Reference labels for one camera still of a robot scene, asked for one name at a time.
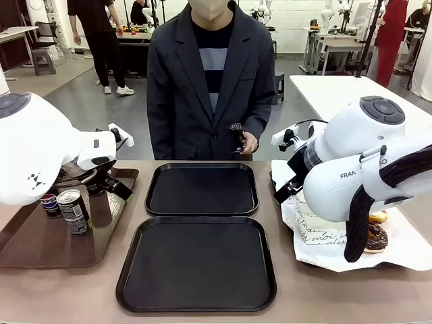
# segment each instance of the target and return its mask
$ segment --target black t-shirt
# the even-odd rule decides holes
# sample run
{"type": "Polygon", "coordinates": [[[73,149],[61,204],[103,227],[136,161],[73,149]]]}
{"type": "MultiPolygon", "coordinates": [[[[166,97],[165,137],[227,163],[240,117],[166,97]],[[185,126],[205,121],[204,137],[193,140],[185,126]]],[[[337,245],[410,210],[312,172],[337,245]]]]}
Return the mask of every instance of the black t-shirt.
{"type": "Polygon", "coordinates": [[[226,27],[219,30],[207,30],[194,22],[192,22],[192,25],[196,44],[200,51],[202,66],[204,67],[210,102],[213,112],[215,112],[217,99],[221,90],[225,60],[234,28],[234,17],[226,27]]]}
{"type": "Polygon", "coordinates": [[[112,0],[67,0],[67,14],[78,16],[86,36],[99,32],[111,32],[105,6],[112,5],[112,0]]]}
{"type": "Polygon", "coordinates": [[[144,7],[141,6],[141,4],[139,4],[138,2],[134,2],[134,4],[132,5],[132,10],[130,11],[131,23],[135,25],[144,25],[148,23],[146,16],[144,16],[144,14],[142,13],[142,9],[144,8],[149,8],[149,6],[147,5],[147,1],[145,2],[144,7]]]}
{"type": "Polygon", "coordinates": [[[423,15],[423,9],[415,10],[406,21],[405,26],[426,29],[431,14],[423,15]]]}

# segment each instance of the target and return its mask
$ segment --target stool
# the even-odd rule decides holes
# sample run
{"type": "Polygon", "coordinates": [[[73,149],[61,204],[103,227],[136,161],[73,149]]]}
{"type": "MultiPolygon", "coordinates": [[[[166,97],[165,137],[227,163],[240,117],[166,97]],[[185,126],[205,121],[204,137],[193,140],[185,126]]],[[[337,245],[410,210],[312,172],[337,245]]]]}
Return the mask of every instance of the stool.
{"type": "Polygon", "coordinates": [[[275,51],[275,59],[277,59],[277,41],[272,40],[271,43],[273,44],[273,49],[275,51]]]}
{"type": "Polygon", "coordinates": [[[284,101],[285,99],[285,74],[281,72],[275,72],[276,80],[276,95],[273,101],[273,105],[277,105],[279,99],[284,101]]]}
{"type": "Polygon", "coordinates": [[[54,63],[49,56],[48,49],[33,49],[32,58],[34,65],[34,73],[37,76],[46,76],[48,74],[56,74],[54,63]]]}

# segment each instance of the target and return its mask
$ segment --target jacket lapel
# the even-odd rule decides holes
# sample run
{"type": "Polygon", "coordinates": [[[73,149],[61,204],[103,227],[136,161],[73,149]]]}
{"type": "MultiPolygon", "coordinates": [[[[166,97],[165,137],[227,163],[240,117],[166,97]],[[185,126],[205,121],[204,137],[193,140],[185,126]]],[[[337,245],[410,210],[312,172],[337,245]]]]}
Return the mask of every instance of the jacket lapel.
{"type": "Polygon", "coordinates": [[[240,78],[240,74],[248,61],[251,42],[248,33],[247,22],[244,20],[250,19],[243,11],[237,6],[235,2],[230,2],[235,10],[234,29],[229,42],[227,58],[225,60],[225,68],[223,69],[221,90],[219,98],[217,99],[217,106],[215,110],[215,117],[213,120],[213,129],[216,128],[217,123],[225,112],[232,93],[240,78]]]}
{"type": "Polygon", "coordinates": [[[177,50],[177,56],[183,65],[184,71],[199,98],[202,107],[210,121],[212,121],[213,109],[211,107],[209,91],[207,89],[203,62],[201,61],[200,52],[192,29],[190,10],[190,5],[187,5],[180,14],[177,27],[177,41],[182,44],[177,50]]]}

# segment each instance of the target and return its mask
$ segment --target hand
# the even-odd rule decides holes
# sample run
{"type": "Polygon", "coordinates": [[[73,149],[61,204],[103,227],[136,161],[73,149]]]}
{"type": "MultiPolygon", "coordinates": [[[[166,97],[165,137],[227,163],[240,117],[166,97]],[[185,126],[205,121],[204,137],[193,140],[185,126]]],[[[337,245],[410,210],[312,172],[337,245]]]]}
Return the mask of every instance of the hand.
{"type": "Polygon", "coordinates": [[[258,140],[251,133],[243,132],[243,136],[246,139],[246,148],[241,153],[241,155],[251,155],[258,148],[258,140]]]}
{"type": "Polygon", "coordinates": [[[119,35],[123,35],[123,27],[120,25],[116,25],[115,31],[119,33],[119,35]]]}
{"type": "Polygon", "coordinates": [[[74,42],[77,45],[81,45],[81,37],[78,34],[74,34],[74,42]]]}

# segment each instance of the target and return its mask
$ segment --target red dress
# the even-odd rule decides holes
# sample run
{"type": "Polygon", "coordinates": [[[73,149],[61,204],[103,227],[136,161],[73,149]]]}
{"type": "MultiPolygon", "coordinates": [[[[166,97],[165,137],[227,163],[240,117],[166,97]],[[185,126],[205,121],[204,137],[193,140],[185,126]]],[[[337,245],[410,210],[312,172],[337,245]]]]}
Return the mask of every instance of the red dress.
{"type": "Polygon", "coordinates": [[[404,37],[407,7],[407,0],[390,0],[385,7],[385,25],[378,30],[378,70],[375,81],[384,87],[389,85],[400,41],[404,37]]]}

